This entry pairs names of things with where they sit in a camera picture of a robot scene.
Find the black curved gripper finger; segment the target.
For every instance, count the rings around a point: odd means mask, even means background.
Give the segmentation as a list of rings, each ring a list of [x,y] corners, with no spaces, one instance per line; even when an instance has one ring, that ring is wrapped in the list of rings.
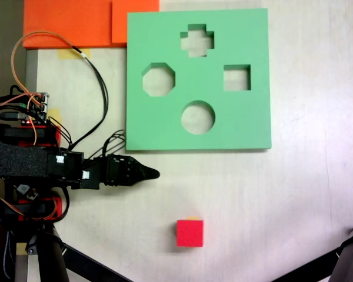
[[[129,177],[129,185],[133,186],[139,182],[143,182],[146,180],[154,180],[160,177],[160,173],[159,172],[155,172],[155,173],[145,173],[145,174],[136,174],[133,176]]]

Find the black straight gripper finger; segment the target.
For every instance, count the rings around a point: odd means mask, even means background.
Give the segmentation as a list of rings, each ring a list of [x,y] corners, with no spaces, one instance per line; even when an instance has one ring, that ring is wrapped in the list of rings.
[[[133,157],[128,160],[129,171],[137,176],[159,176],[160,172],[151,167],[145,166]]]

